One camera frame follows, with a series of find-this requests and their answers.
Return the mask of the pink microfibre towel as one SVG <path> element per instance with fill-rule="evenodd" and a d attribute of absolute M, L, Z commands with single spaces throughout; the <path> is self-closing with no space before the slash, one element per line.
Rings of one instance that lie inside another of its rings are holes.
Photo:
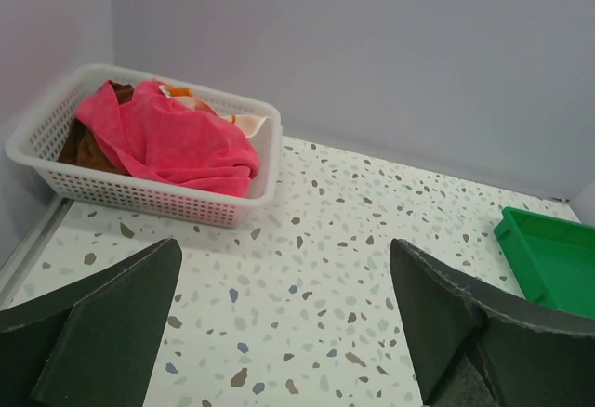
<path fill-rule="evenodd" d="M 101 87 L 104 99 L 116 103 L 111 88 Z M 154 80 L 136 86 L 132 100 L 120 108 L 133 125 L 134 136 L 143 138 L 143 161 L 116 139 L 103 137 L 93 116 L 86 121 L 82 105 L 75 115 L 95 132 L 103 152 L 114 164 L 118 160 L 130 177 L 245 197 L 258 175 L 260 159 L 251 138 L 215 115 L 192 111 L 165 97 Z"/>

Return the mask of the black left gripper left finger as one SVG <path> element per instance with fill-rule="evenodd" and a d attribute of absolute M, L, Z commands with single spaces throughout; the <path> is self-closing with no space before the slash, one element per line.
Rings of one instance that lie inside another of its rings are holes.
<path fill-rule="evenodd" d="M 140 406 L 178 284 L 163 239 L 1 312 L 4 406 Z"/>

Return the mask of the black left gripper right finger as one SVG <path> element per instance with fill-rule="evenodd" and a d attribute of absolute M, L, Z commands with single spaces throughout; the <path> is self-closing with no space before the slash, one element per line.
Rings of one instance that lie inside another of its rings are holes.
<path fill-rule="evenodd" d="M 425 406 L 591 406 L 594 321 L 453 269 L 403 239 L 390 275 Z"/>

